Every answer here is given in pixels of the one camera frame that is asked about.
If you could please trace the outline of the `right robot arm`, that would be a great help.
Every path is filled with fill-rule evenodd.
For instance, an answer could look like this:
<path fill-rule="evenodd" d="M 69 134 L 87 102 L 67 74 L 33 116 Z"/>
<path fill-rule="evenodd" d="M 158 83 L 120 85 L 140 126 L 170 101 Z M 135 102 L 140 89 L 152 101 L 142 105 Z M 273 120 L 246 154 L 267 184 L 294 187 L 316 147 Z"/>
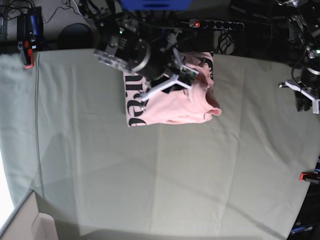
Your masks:
<path fill-rule="evenodd" d="M 99 33 L 94 50 L 97 59 L 123 73 L 145 78 L 146 90 L 139 95 L 145 103 L 166 90 L 192 89 L 198 71 L 187 66 L 178 50 L 178 35 L 191 27 L 178 26 L 155 12 L 173 14 L 186 10 L 186 0 L 107 0 L 106 8 L 91 0 L 75 2 L 78 13 Z"/>

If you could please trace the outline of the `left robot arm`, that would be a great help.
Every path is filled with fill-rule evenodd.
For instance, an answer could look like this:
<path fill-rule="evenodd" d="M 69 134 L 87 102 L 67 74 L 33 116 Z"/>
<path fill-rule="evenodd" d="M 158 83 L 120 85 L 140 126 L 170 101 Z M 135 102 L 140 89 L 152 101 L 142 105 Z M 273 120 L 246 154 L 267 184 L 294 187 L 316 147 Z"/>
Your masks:
<path fill-rule="evenodd" d="M 289 8 L 291 42 L 300 41 L 303 52 L 291 67 L 291 79 L 279 88 L 294 91 L 298 112 L 320 113 L 320 2 L 318 0 L 278 0 Z"/>

